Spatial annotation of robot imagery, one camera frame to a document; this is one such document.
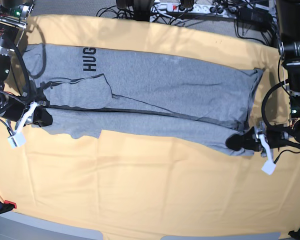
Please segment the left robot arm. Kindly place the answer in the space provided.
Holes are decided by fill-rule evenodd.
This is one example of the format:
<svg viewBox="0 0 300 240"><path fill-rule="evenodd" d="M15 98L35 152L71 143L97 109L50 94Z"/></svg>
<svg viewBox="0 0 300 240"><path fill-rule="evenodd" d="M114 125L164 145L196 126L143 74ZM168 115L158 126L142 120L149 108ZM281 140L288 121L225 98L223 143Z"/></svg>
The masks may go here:
<svg viewBox="0 0 300 240"><path fill-rule="evenodd" d="M234 134L225 145L233 151L251 150L261 152L261 136L270 149L293 147L300 150L300 0L277 0L277 40L280 54L279 62L287 70L287 87L281 81L265 95L261 105L263 121L260 127L253 127L244 134ZM283 88L290 98L291 117L296 120L294 126L272 125L266 117L266 103L270 95Z"/></svg>

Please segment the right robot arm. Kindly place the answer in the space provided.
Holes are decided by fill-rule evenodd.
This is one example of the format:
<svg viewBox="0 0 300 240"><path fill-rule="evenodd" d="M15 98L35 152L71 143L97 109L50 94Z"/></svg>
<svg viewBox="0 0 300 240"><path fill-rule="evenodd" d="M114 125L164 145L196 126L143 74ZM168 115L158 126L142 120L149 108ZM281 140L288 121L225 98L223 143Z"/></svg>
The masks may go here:
<svg viewBox="0 0 300 240"><path fill-rule="evenodd" d="M39 127L53 123L52 116L46 111L46 101L37 95L18 48L34 5L33 0L0 0L0 117L16 122L21 127L24 126L22 118L27 125ZM25 90L19 95L4 90L5 80L14 74L13 56L17 58L25 80Z"/></svg>

